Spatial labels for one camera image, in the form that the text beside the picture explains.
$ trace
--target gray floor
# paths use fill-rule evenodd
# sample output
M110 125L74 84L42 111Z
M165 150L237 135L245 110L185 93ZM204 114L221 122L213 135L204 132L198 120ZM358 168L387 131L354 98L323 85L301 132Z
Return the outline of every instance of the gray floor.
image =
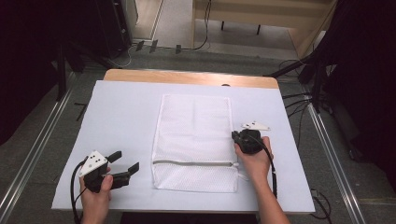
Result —
M182 52L176 55L170 49L157 49L149 54L149 48L135 52L131 50L132 62L128 68L168 69L180 71L204 71L261 76L278 69L280 60L262 59L259 57L217 54L210 52ZM95 63L89 63L84 74L78 75L78 83L56 125L44 151L33 170L31 177L21 194L7 223L72 223L70 212L51 210L51 203L57 186L58 177L73 148L78 135L81 121L76 121L81 106L74 103L88 103L95 80L102 79L105 69ZM278 79L283 95L302 92L295 73L291 77ZM5 158L0 163L2 179L0 190L5 192L18 172L30 147L35 141L51 108L54 105L56 88L42 100L40 105L25 120L14 136L0 146L0 156ZM293 98L285 101L285 105L303 98ZM325 112L321 116L328 128L337 154L345 168L353 189L361 200L361 209L367 223L394 223L395 193L389 186L383 172L371 163L356 163L347 154L346 144L339 133L335 120ZM298 139L301 113L290 118L290 125ZM304 112L301 127L300 157L310 188L323 193L332 206L332 223L351 223L347 208L341 196L338 185L333 177L322 144L314 123L308 113ZM119 212L111 212L108 223L118 223ZM290 216L292 223L326 223L326 220L314 219L311 216Z

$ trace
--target black cable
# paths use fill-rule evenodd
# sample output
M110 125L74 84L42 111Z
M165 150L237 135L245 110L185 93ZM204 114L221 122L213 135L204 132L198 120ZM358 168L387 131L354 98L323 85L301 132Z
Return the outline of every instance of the black cable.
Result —
M87 159L85 159L84 161L81 161L78 164L78 166L76 166L75 170L73 171L72 179L70 182L70 199L71 199L71 203L72 203L73 215L74 215L74 220L75 220L76 224L80 224L80 220L79 220L79 217L77 214L77 209L76 209L76 202L75 202L75 196L74 196L74 181L75 181L76 173L77 173L79 167L81 167L85 163L86 160Z
M271 163L271 173L272 173L272 178L273 178L273 193L275 197L277 198L277 183L276 183L276 169L274 166L273 159L271 157L270 151L268 150L268 147L263 143L257 140L255 137L251 136L250 134L246 134L248 137L259 143L260 146L262 146L262 149L264 149L265 153L268 156L268 159L270 160Z
M299 61L299 60L296 60L296 59L289 59L289 60L283 61L282 63L279 64L279 66L278 66L278 71L281 70L281 66L282 66L283 63L286 63L286 62L297 62L297 61ZM298 76L300 75L300 73L297 71L297 68L294 69L294 72L297 73Z
M323 203L318 199L318 197L313 196L314 200L318 203L318 205L320 206L320 208L322 209L323 213L325 214L324 217L318 217L315 216L313 214L310 214L312 217L317 218L317 219L327 219L329 221L329 224L332 224L332 220L330 219L330 214L332 213L332 207L330 205L329 200L326 198L326 196L324 196L324 194L322 193L318 193L321 197L324 198L324 200L326 201L326 204L329 206L329 212L326 210L326 208L324 207Z
M311 92L303 92L303 93L297 93L297 94L283 95L282 99L289 99L291 97L296 97L296 96L301 96L301 95L311 95Z
M302 109L301 109L301 110L298 110L298 109L299 109L300 107L304 106L304 105L307 105L307 104L310 104L310 103L308 102L308 103L302 103L302 104L298 105L298 106L293 110L293 112L291 112L291 114L288 115L288 118L290 118L291 116L297 114L297 113L300 112L300 111L303 111Z
M85 189L77 196L77 198L75 199L75 204L77 203L78 198L82 195L82 193L84 193L84 191L85 191L86 189L87 189L87 188L85 188Z
M297 105L297 104L300 103L300 102L309 102L309 103L310 103L310 102L311 102L311 99L296 101L296 102L294 102L294 103L291 103L291 104L289 104L289 105L286 105L286 106L285 106L285 109L291 107L292 105Z
M205 28L206 28L206 37L204 43L200 47L194 48L194 49L180 49L180 50L198 50L201 49L205 44L208 39L208 24L209 24L209 16L210 16L210 9L212 8L212 0L207 1L206 9L205 9L205 16L204 16L204 22L205 22ZM156 47L157 49L175 49L175 48L168 48L168 47Z
M79 115L76 119L76 121L79 121L81 119L81 117L84 115L85 111L87 110L88 104L75 103L75 105L83 105L83 107L82 107L81 111L79 112Z

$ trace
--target cable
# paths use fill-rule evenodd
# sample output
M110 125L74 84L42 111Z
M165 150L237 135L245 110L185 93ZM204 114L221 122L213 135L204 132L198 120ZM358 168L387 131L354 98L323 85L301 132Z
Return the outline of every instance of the cable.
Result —
M210 17L210 9L212 8L212 0L207 1L206 9L205 9L205 16L204 16L204 22L205 22L205 28L206 28L206 37L204 43L202 43L201 46L194 48L194 49L180 49L180 50L198 50L201 49L205 44L208 39L208 24L209 24L209 17ZM156 49L175 49L175 48L168 48L168 47L156 47Z
M283 63L286 63L286 62L297 62L298 60L296 60L296 59L289 59L289 60L285 60L285 61L283 61L282 63L280 63L279 64L279 66L278 66L278 70L280 71L280 69L281 69L281 65L283 64ZM300 73L299 72L297 72L297 68L296 69L294 69L294 72L295 73L297 73L297 75L299 76L300 75Z
M310 214L312 217L317 218L317 219L327 219L329 221L329 224L332 224L332 220L330 219L330 214L332 213L332 207L330 205L329 200L326 198L326 196L324 196L324 194L322 193L318 193L321 197L324 198L324 200L326 201L326 204L329 206L329 212L326 210L326 208L324 207L323 203L320 202L318 197L313 196L312 198L314 198L314 200L318 203L318 205L320 206L320 208L322 209L323 213L325 214L325 217L318 217L315 216L313 214Z
M87 110L88 104L75 103L75 105L83 105L83 107L82 107L81 111L79 112L79 115L76 119L76 121L79 121L81 119L81 117L84 115L85 111Z
M137 44L132 45L132 46L131 46L130 48L128 48L128 50L127 50L128 56L129 56L129 62L128 62L127 64L125 64L125 65L120 65L120 64L114 63L113 61L111 61L111 60L109 60L109 59L108 59L108 61L111 62L111 63L113 63L113 64L115 64L115 65L118 66L118 67L126 67L126 66L128 66L128 65L131 64L131 62L132 62L132 56L131 56L131 53L130 53L129 51L130 51L133 47L135 47L135 46L137 46Z
M296 97L296 96L301 96L301 95L311 95L311 92L304 92L304 93L298 93L298 94L284 95L284 96L282 96L282 99L288 99L288 98L291 98L291 97Z
M303 111L302 109L301 109L301 110L298 110L298 109L299 109L300 107L302 107L303 105L307 105L307 104L310 104L310 103L308 102L308 103L302 103L302 104L298 105L298 106L293 110L293 112L292 112L291 114L288 115L288 118L290 118L291 116L297 114L297 113L300 112L300 111Z
M81 162L76 166L75 170L73 171L72 179L71 179L71 182L70 182L70 199L71 199L71 203L72 203L73 215L74 215L74 220L75 220L75 223L76 223L76 224L80 224L81 221L80 221L80 219L79 219L79 217L78 217L77 209L76 209L76 201L75 201L75 196L74 196L74 181L75 181L76 173L77 173L79 167L81 167L81 166L85 163L85 161L87 160L87 158L86 158L84 161L81 161Z
M296 101L296 102L294 102L294 103L291 103L291 104L289 104L289 105L286 105L286 106L285 106L285 109L291 107L292 105L296 105L296 104L298 104L298 103L300 103L300 102L309 102L309 103L311 103L311 99Z
M86 189L87 189L87 188L85 188L85 189L77 196L77 198L75 199L75 203L77 203L78 198L82 195L82 193L84 193L84 191L85 191Z

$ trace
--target zipper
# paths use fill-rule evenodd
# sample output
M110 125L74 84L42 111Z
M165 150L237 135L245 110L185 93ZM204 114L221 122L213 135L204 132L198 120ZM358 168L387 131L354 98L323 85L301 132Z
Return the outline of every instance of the zipper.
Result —
M168 161L168 160L160 160L153 161L152 164L174 164L180 166L225 166L225 167L233 167L238 166L238 162L230 162L230 161Z

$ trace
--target table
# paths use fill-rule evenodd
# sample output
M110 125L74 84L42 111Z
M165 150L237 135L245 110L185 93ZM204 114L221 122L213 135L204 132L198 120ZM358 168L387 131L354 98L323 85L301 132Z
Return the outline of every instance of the table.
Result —
M238 179L236 193L198 193L154 188L150 169L151 150L161 97L164 93L184 92L230 97L233 126L237 131L242 130L242 120L246 122L246 119L267 117L264 123L272 128L266 135L272 140L275 154L280 205L287 213L307 214L315 211L275 79L111 69L107 71L104 80L98 81L93 90L78 139L56 189L52 209L71 209L69 195L65 193L69 189L71 173L79 161L96 149L105 156L122 150L123 157L109 164L112 173L123 172L140 162L140 170L131 177L130 185L112 191L110 209L145 212L256 212L258 207L254 189L242 178ZM267 102L269 106L257 102ZM255 105L255 109L244 105Z
M205 18L208 0L192 2L192 44L195 20ZM303 58L321 31L327 30L336 0L212 0L210 20L288 27L299 58Z

